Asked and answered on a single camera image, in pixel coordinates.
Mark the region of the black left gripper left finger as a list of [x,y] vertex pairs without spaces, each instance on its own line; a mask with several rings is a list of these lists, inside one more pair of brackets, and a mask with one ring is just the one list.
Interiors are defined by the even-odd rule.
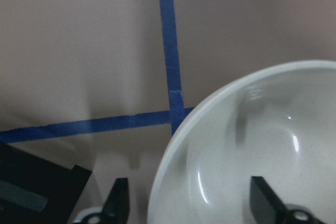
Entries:
[[117,178],[101,211],[101,223],[128,222],[130,195],[128,178]]

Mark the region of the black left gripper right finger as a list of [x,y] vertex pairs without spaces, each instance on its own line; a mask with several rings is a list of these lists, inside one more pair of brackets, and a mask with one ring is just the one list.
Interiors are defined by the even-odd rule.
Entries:
[[249,206],[256,223],[323,223],[307,208],[284,204],[262,176],[250,178]]

